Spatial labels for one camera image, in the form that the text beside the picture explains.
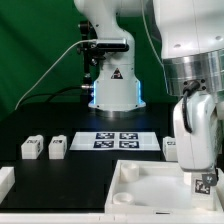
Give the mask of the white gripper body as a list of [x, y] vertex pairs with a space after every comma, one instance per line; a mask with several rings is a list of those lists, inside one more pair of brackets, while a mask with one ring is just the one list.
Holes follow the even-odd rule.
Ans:
[[187, 100], [187, 118], [192, 132], [184, 127], [180, 100], [173, 111], [177, 159], [184, 172], [211, 172], [220, 151], [220, 120], [210, 94], [196, 92]]

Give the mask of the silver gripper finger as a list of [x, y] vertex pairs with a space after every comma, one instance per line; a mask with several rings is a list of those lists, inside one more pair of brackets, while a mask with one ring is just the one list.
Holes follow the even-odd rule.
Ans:
[[217, 175], [215, 173], [204, 173], [202, 175], [202, 181], [205, 186], [216, 186]]

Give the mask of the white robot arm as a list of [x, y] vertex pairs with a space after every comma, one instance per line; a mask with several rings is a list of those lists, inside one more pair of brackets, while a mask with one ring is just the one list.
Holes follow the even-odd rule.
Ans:
[[224, 0], [74, 0], [90, 21], [100, 54], [100, 74], [90, 106], [103, 113], [145, 106], [134, 73], [135, 41], [118, 26], [118, 15], [142, 13], [152, 6], [161, 37], [167, 92], [181, 100], [173, 111], [177, 158], [185, 172], [198, 173], [215, 186], [222, 140], [218, 104], [224, 101]]

